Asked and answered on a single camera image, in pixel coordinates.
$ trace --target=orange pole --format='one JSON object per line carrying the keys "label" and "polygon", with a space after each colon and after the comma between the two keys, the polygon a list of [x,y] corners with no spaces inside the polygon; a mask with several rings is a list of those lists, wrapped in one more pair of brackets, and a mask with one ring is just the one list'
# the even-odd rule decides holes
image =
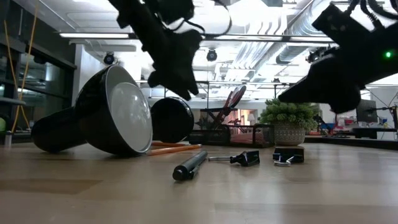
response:
{"label": "orange pole", "polygon": [[167,143],[167,142],[152,142],[152,146],[179,147],[179,146],[189,146],[189,144]]}
{"label": "orange pole", "polygon": [[148,156],[156,156],[160,154],[166,154],[166,153],[172,153],[172,152],[182,152],[186,150],[192,150],[192,149],[200,149],[201,145],[191,145],[191,146],[179,146],[179,147],[170,147],[170,148],[164,148],[164,149],[154,149],[151,152],[148,152]]}

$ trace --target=black cable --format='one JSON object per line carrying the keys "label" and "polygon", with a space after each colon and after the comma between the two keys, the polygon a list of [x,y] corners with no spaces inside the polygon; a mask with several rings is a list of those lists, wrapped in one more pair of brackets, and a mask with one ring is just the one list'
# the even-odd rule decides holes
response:
{"label": "black cable", "polygon": [[348,6],[347,10],[345,10],[344,13],[347,13],[348,15],[351,15],[351,13],[354,11],[355,7],[359,4],[360,0],[353,0],[351,1],[351,4]]}
{"label": "black cable", "polygon": [[379,6],[376,0],[368,0],[368,4],[371,7],[371,9],[380,16],[386,17],[388,19],[398,20],[398,14],[393,14],[391,12],[385,11],[383,7]]}
{"label": "black cable", "polygon": [[390,0],[392,8],[398,12],[398,1],[397,0]]}
{"label": "black cable", "polygon": [[222,3],[220,0],[213,0],[213,1],[216,2],[216,3],[218,3],[218,4],[220,4],[220,5],[222,5],[222,6],[227,10],[228,15],[229,15],[229,24],[228,24],[227,29],[226,29],[223,33],[221,33],[221,34],[206,34],[206,33],[205,33],[205,32],[206,32],[206,31],[205,31],[205,28],[203,28],[201,25],[198,25],[198,24],[196,24],[196,23],[194,23],[194,22],[185,20],[185,22],[186,22],[187,24],[190,24],[190,25],[193,26],[193,27],[196,27],[196,28],[198,28],[198,29],[201,29],[201,30],[203,31],[202,35],[205,36],[205,37],[209,37],[209,38],[215,38],[215,37],[219,37],[219,36],[225,35],[225,34],[227,34],[227,33],[229,32],[229,30],[231,30],[231,27],[232,27],[232,18],[231,18],[231,14],[229,13],[229,9],[228,9],[228,8],[226,7],[226,5],[225,5],[224,3]]}
{"label": "black cable", "polygon": [[366,6],[366,0],[361,0],[361,10],[372,21],[374,28],[376,29],[384,28],[384,26],[381,24],[380,20],[376,17],[376,15],[374,15],[372,12],[369,12],[368,7]]}
{"label": "black cable", "polygon": [[394,101],[394,99],[396,98],[397,95],[398,95],[398,91],[397,91],[396,94],[392,97],[392,99],[391,99],[391,101],[390,101],[390,103],[388,104],[387,107],[390,107],[390,106],[391,106],[391,103]]}
{"label": "black cable", "polygon": [[380,100],[380,98],[378,96],[376,96],[374,93],[372,93],[370,90],[368,90],[367,88],[365,89],[367,91],[369,91],[370,94],[372,94],[374,97],[376,97],[382,104],[384,104],[386,107],[390,107],[388,106],[385,102],[383,102],[382,100]]}
{"label": "black cable", "polygon": [[185,20],[181,21],[181,23],[174,29],[170,29],[171,31],[176,31],[179,30],[179,28],[181,28],[182,25],[184,25]]}

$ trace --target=black wire basket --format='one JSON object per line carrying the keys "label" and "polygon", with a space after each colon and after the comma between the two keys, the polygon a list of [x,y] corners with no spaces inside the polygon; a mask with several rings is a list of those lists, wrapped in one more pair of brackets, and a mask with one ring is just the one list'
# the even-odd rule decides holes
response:
{"label": "black wire basket", "polygon": [[275,145],[274,127],[268,124],[219,125],[217,129],[194,129],[188,137],[190,144],[266,148]]}

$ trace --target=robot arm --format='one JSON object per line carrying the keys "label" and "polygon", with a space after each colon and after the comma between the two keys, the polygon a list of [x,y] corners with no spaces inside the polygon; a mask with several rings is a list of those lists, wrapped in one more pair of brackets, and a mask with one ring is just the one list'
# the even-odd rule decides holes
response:
{"label": "robot arm", "polygon": [[[374,6],[377,3],[368,1],[373,11],[381,14]],[[352,9],[359,1],[353,2]],[[396,14],[385,15],[398,19]],[[328,103],[335,113],[355,109],[365,85],[398,73],[398,22],[387,28],[373,23],[376,29],[370,32],[331,4],[312,25],[340,47],[315,61],[308,75],[283,92],[279,100]]]}
{"label": "robot arm", "polygon": [[[108,1],[119,11],[119,26],[131,26],[143,51],[154,60],[156,71],[148,79],[149,86],[163,85],[186,100],[190,100],[189,92],[198,94],[192,61],[202,41],[201,34],[193,29],[176,34],[164,25],[179,18],[191,19],[192,0]],[[328,103],[334,112],[342,113],[358,105],[359,91],[365,85],[398,72],[398,23],[377,27],[377,19],[363,10],[377,28],[368,31],[349,16],[360,1],[368,1],[373,11],[384,17],[398,19],[397,14],[378,6],[376,0],[352,0],[346,12],[331,4],[313,26],[340,47],[314,62],[305,78],[279,96],[280,101]],[[393,8],[398,10],[393,1]]]}
{"label": "robot arm", "polygon": [[140,0],[109,2],[119,11],[117,21],[120,28],[131,26],[142,42],[142,50],[148,52],[154,61],[155,71],[148,79],[149,86],[162,85],[186,100],[191,98],[189,92],[197,95],[192,60],[202,41],[201,34],[193,29],[176,34],[163,24],[179,18],[191,19],[192,1],[178,1],[178,7],[174,7],[172,2],[157,0],[147,0],[146,3]]}

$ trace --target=ceiling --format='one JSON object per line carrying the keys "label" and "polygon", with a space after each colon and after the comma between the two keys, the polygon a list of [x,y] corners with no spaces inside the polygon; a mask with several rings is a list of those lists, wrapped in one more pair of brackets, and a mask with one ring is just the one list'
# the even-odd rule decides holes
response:
{"label": "ceiling", "polygon": [[[34,12],[35,0],[14,0],[30,12]],[[117,10],[107,0],[39,0],[38,17],[59,32],[132,32],[130,27],[120,29],[116,18]],[[261,0],[228,1],[233,26],[229,34],[254,35],[322,35],[310,26],[312,21],[329,5],[330,0],[314,0],[301,17],[292,19],[310,0],[284,0],[283,7],[268,7]],[[194,0],[195,16],[191,20],[203,26],[207,33],[222,33],[229,21],[228,12],[210,0]],[[344,10],[347,1],[340,1],[338,7]],[[359,7],[351,15],[368,29],[372,25]],[[392,21],[383,19],[383,24]],[[179,32],[191,29],[182,26]],[[115,56],[122,61],[139,58],[142,75],[150,74],[152,59],[141,51],[139,40],[91,40],[82,42],[86,50],[99,60],[107,51],[114,49]],[[264,42],[203,41],[195,55],[193,69],[197,80],[270,82],[279,78],[281,82],[294,83],[305,76],[309,64],[305,61],[308,51],[321,44],[290,45]],[[209,49],[215,49],[218,58],[208,62]],[[258,89],[248,91],[247,96],[273,97],[274,91]],[[231,87],[218,86],[214,95],[224,95]]]}

